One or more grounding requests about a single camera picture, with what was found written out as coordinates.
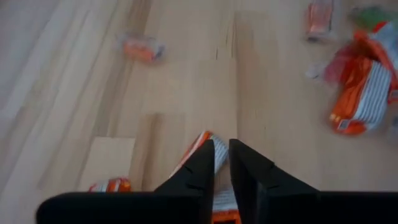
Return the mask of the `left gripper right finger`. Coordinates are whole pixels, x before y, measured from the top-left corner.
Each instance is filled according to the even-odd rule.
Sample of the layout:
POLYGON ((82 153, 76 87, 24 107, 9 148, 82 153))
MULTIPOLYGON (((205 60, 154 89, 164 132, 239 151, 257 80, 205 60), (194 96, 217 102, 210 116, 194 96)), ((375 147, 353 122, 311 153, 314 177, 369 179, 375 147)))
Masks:
POLYGON ((397 193, 318 190, 238 139, 229 168, 242 223, 397 223, 397 193))

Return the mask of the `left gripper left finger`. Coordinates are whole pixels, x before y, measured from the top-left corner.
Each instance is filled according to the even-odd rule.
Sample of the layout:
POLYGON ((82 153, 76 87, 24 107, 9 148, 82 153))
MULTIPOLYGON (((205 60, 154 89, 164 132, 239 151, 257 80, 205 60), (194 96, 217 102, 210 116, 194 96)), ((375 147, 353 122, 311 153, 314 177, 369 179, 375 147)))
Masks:
POLYGON ((38 207, 37 223, 211 223, 215 147, 206 140, 151 192, 71 192, 38 207))

